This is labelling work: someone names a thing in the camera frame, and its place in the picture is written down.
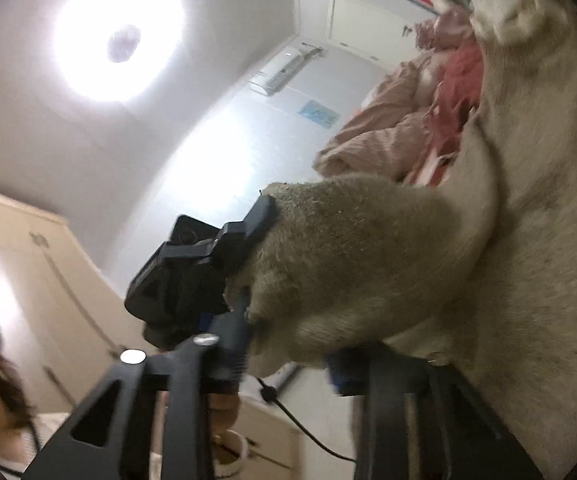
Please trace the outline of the person's left hand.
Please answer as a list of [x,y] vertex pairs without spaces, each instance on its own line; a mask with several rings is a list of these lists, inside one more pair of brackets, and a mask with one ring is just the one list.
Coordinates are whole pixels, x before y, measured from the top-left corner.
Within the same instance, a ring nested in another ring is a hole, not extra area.
[[208,398],[210,426],[213,434],[224,434],[238,419],[240,397],[238,393],[211,393]]

